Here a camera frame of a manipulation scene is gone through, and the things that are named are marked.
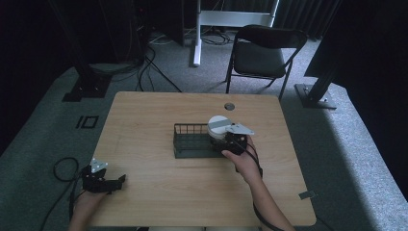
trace chair backrest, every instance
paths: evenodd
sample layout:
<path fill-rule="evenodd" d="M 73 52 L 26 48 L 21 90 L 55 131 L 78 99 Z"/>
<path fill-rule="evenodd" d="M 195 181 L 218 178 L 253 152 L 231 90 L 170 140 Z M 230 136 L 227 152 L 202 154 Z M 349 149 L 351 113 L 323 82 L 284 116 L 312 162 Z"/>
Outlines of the chair backrest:
<path fill-rule="evenodd" d="M 239 39 L 245 39 L 270 49 L 296 48 L 300 50 L 306 43 L 307 36 L 299 30 L 247 25 L 237 32 L 234 43 L 237 43 Z"/>

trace gray carpet floor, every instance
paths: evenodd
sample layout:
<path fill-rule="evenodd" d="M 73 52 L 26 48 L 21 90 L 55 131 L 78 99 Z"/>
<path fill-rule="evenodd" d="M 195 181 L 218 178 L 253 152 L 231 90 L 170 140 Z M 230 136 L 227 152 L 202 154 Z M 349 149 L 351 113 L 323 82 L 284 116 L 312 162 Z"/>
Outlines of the gray carpet floor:
<path fill-rule="evenodd" d="M 167 39 L 157 39 L 150 46 L 155 51 L 154 64 L 181 91 L 224 93 L 226 85 L 222 81 L 231 44 L 203 43 L 199 67 L 191 66 L 193 42 L 190 40 L 184 47 Z M 329 87 L 328 93 L 337 105 L 336 110 L 302 107 L 293 85 L 316 82 L 316 78 L 304 77 L 304 73 L 318 46 L 318 41 L 309 40 L 299 53 L 281 101 L 307 188 L 318 195 L 312 199 L 317 223 L 296 229 L 408 230 L 407 201 L 346 90 L 333 84 Z M 153 52 L 148 50 L 147 56 L 153 59 Z M 94 67 L 110 71 L 120 65 L 95 64 Z M 54 177 L 54 164 L 64 157 L 75 157 L 80 167 L 89 163 L 115 94 L 123 90 L 141 90 L 137 76 L 137 70 L 116 74 L 105 98 L 84 98 L 81 102 L 62 102 L 78 78 L 74 68 L 54 82 L 0 158 L 0 230 L 40 229 L 47 212 L 67 186 Z M 140 82 L 145 91 L 176 91 L 153 67 L 144 71 Z M 264 80 L 236 78 L 230 93 L 277 95 L 282 82 L 276 81 L 272 87 L 265 88 L 267 84 Z M 99 120 L 93 129 L 77 128 L 81 116 L 99 116 Z M 67 161 L 58 170 L 62 177 L 70 178 L 74 166 Z M 67 194 L 50 214 L 44 230 L 66 230 L 66 199 Z M 92 227 L 91 230 L 136 228 Z"/>

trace person's right hand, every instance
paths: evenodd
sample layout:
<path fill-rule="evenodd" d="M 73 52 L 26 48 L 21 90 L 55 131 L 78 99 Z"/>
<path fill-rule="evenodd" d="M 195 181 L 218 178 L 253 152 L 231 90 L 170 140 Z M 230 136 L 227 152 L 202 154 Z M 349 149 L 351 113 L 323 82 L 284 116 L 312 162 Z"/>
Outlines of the person's right hand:
<path fill-rule="evenodd" d="M 247 140 L 248 145 L 246 146 L 246 150 L 258 159 L 251 137 L 247 136 Z M 236 155 L 229 150 L 223 150 L 221 153 L 235 164 L 237 171 L 242 175 L 246 183 L 249 184 L 262 179 L 257 164 L 246 152 L 243 152 L 241 155 Z"/>

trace chair seat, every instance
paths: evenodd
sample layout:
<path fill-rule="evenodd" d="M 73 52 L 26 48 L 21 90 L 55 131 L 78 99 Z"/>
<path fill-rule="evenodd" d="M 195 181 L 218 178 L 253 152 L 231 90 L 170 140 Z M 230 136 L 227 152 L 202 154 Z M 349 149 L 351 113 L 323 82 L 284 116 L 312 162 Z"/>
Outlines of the chair seat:
<path fill-rule="evenodd" d="M 234 69 L 237 73 L 280 78 L 286 74 L 281 49 L 267 49 L 240 41 L 235 50 Z"/>

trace black curtain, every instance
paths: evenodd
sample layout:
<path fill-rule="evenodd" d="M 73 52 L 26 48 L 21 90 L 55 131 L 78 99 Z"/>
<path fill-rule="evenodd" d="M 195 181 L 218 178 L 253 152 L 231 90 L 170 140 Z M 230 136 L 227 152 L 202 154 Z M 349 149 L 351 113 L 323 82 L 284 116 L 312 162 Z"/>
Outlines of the black curtain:
<path fill-rule="evenodd" d="M 406 198 L 407 12 L 404 0 L 344 0 L 305 73 L 347 89 Z"/>

